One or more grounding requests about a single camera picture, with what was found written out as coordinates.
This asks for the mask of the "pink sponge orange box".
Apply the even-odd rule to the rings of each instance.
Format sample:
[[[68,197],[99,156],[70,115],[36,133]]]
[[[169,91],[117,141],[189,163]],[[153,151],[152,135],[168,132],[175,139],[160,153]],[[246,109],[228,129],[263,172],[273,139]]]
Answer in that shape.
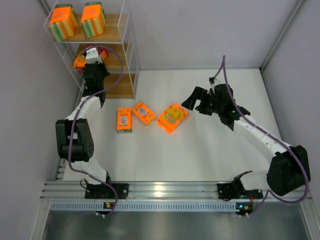
[[[102,48],[98,48],[98,53],[99,56],[102,60],[102,62],[108,57],[108,51],[107,50],[103,50]],[[85,53],[80,53],[74,60],[72,66],[75,70],[82,72],[84,70],[84,67],[86,65],[86,52]]]

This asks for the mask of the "yellow smiley sponge orange box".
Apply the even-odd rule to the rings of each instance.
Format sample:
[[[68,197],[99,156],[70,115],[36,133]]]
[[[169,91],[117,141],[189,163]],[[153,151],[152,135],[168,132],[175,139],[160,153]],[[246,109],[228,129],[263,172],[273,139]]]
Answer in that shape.
[[[187,110],[174,102],[158,117],[157,125],[172,134],[187,117]]]

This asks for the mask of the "striped sponge pack orange box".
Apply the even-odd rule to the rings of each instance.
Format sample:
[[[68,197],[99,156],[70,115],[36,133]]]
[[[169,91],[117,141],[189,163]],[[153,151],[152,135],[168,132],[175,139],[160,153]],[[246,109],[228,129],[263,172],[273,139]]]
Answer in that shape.
[[[72,4],[57,4],[52,12],[49,30],[56,42],[63,42],[76,33],[77,19]]]

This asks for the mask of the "orange box with barcode label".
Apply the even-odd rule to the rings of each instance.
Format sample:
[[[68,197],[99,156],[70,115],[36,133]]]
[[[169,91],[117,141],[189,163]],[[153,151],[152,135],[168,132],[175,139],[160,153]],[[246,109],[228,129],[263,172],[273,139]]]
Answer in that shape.
[[[140,101],[132,108],[132,112],[145,124],[149,125],[155,118],[156,114],[152,112],[147,105]]]

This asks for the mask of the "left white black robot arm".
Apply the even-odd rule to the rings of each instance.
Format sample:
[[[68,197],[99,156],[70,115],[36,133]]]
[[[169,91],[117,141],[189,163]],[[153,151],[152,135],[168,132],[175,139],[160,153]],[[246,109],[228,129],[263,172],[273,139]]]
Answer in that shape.
[[[95,144],[90,121],[106,101],[104,80],[110,73],[102,62],[86,63],[83,68],[85,90],[76,109],[55,123],[57,151],[69,168],[87,176],[91,185],[111,185],[109,173],[94,157]]]

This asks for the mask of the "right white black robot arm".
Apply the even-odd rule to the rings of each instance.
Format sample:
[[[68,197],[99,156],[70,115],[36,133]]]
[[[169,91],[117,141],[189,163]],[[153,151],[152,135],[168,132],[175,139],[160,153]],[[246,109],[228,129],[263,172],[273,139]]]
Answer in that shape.
[[[217,114],[220,121],[233,132],[247,140],[265,158],[268,167],[261,171],[245,171],[234,180],[245,191],[271,190],[284,196],[311,181],[307,150],[301,145],[277,139],[259,126],[251,113],[234,104],[233,90],[218,84],[206,90],[195,87],[190,97],[182,103],[188,110],[204,115]]]

